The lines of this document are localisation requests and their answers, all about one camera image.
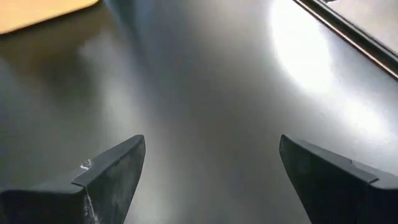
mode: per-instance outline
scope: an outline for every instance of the wooden cutting board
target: wooden cutting board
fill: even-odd
[[[0,34],[91,6],[99,0],[0,0]]]

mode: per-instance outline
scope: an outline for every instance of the stainless steel surface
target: stainless steel surface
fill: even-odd
[[[126,223],[309,223],[281,134],[398,174],[398,85],[290,0],[109,0],[0,42],[2,184],[146,137]]]
[[[339,0],[328,6],[398,54],[398,1]]]

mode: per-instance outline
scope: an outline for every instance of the kitchen counter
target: kitchen counter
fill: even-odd
[[[309,223],[288,134],[398,174],[398,85],[291,0],[109,0],[0,37],[0,183],[143,134],[126,223]]]

